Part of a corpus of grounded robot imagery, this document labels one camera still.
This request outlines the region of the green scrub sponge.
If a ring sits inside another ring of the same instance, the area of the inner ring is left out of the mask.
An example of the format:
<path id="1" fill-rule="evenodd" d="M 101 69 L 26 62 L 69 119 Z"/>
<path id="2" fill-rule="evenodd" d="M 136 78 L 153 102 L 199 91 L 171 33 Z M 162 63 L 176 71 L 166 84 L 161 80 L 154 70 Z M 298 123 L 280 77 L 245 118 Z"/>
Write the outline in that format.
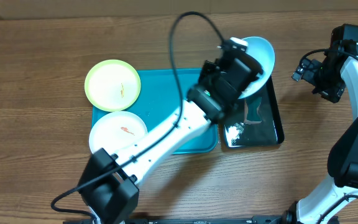
<path id="1" fill-rule="evenodd" d="M 244 123 L 245 124 L 259 124 L 262 119 L 259 116 L 259 107 L 261 104 L 261 97 L 246 98 L 244 102 Z"/>

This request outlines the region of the light blue plate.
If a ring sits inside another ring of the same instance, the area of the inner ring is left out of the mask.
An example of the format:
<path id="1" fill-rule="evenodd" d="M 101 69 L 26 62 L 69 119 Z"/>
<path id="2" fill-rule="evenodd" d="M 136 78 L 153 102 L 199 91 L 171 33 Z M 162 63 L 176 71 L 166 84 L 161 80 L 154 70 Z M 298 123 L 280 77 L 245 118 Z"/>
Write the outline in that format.
<path id="1" fill-rule="evenodd" d="M 239 99 L 247 98 L 259 91 L 271 77 L 275 65 L 275 52 L 267 39 L 253 36 L 245 37 L 243 40 L 248 43 L 246 53 L 260 63 L 264 73 L 242 92 Z"/>

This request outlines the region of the yellow-green plate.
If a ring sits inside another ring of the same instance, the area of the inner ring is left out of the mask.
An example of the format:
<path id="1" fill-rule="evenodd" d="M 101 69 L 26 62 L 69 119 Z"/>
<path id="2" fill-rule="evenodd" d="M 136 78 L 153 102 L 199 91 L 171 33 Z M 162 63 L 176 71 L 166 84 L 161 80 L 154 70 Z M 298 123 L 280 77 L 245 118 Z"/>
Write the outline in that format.
<path id="1" fill-rule="evenodd" d="M 104 60 L 93 66 L 85 78 L 85 94 L 100 110 L 122 111 L 138 99 L 141 81 L 135 68 L 122 60 Z"/>

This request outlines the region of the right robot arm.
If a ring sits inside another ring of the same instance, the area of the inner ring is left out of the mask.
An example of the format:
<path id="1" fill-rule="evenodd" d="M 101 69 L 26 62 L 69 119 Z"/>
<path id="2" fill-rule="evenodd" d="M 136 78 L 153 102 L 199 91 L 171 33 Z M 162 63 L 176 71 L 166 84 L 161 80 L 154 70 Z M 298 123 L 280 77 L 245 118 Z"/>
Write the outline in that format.
<path id="1" fill-rule="evenodd" d="M 307 197 L 294 202 L 282 223 L 336 223 L 336 214 L 358 199 L 358 40 L 335 40 L 323 62 L 303 56 L 292 78 L 314 86 L 313 93 L 337 103 L 348 91 L 353 122 L 332 147 L 328 174 Z"/>

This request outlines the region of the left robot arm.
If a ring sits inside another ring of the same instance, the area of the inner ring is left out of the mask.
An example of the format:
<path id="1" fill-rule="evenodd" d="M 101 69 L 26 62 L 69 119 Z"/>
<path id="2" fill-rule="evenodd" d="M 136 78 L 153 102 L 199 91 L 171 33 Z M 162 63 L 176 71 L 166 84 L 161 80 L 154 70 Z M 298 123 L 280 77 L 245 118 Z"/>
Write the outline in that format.
<path id="1" fill-rule="evenodd" d="M 226 50 L 215 62 L 206 61 L 197 84 L 168 118 L 124 149 L 104 146 L 94 152 L 77 192 L 96 223 L 120 223 L 136 208 L 142 181 L 179 147 L 225 118 L 243 94 L 265 85 L 274 54 L 260 50 Z"/>

